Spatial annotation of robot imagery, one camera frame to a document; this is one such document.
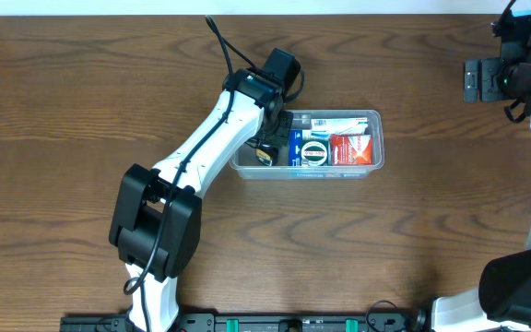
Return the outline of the blue snack packet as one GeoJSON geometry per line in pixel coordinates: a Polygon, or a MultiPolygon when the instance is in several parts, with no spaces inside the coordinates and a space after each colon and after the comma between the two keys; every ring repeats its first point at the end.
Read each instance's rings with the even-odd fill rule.
{"type": "MultiPolygon", "coordinates": [[[[298,168],[297,171],[290,173],[291,177],[297,178],[338,178],[349,177],[349,174],[341,173],[340,171],[334,171],[334,168],[348,167],[348,166],[334,166],[331,162],[331,136],[323,136],[313,134],[309,130],[291,130],[289,137],[289,161],[290,167],[298,168]],[[301,166],[301,144],[305,140],[323,140],[329,142],[330,154],[327,166],[301,166]]],[[[351,165],[351,166],[372,166],[371,165],[351,165]]]]}

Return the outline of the small dark bottle white cap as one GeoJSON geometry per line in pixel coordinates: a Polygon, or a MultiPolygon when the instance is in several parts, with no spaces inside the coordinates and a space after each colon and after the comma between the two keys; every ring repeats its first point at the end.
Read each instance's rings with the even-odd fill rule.
{"type": "Polygon", "coordinates": [[[276,166],[279,149],[272,146],[260,146],[255,150],[257,160],[265,166],[276,166]]]}

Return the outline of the dark green round-label box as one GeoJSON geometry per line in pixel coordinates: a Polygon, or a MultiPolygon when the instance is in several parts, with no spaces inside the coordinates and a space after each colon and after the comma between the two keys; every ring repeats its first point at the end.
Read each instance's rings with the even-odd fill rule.
{"type": "Polygon", "coordinates": [[[327,166],[330,147],[328,141],[305,140],[301,144],[301,166],[327,166]]]}

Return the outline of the white green medicine box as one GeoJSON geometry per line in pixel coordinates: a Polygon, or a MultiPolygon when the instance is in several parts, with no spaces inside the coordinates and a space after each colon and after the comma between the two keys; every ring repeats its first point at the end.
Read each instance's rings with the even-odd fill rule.
{"type": "Polygon", "coordinates": [[[316,135],[359,135],[368,128],[369,121],[361,118],[312,119],[311,132],[316,135]]]}

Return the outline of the red white sachet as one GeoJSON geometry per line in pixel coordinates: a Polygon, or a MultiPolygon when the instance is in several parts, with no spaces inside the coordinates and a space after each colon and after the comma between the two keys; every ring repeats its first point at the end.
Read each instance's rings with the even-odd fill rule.
{"type": "Polygon", "coordinates": [[[332,135],[331,162],[334,166],[371,165],[371,135],[332,135]]]}

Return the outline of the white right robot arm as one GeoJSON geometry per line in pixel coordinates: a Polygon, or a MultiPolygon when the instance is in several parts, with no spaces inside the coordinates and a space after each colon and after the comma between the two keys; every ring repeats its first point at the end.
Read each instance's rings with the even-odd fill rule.
{"type": "MultiPolygon", "coordinates": [[[[508,5],[491,28],[501,41],[500,54],[466,61],[464,100],[506,101],[508,120],[528,121],[531,131],[531,11],[516,14],[508,5]]],[[[476,288],[433,300],[413,328],[531,331],[531,225],[523,251],[488,262],[476,288]]]]}

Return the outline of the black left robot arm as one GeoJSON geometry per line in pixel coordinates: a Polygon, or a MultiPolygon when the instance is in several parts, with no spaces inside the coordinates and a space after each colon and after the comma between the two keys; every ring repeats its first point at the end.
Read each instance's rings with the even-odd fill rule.
{"type": "Polygon", "coordinates": [[[261,67],[228,75],[206,120],[169,157],[147,169],[133,164],[124,174],[112,216],[109,242],[130,275],[127,315],[133,331],[167,331],[179,314],[177,278],[200,240],[202,200],[232,155],[253,148],[271,166],[288,143],[289,90],[304,74],[296,57],[274,49],[261,67]]]}

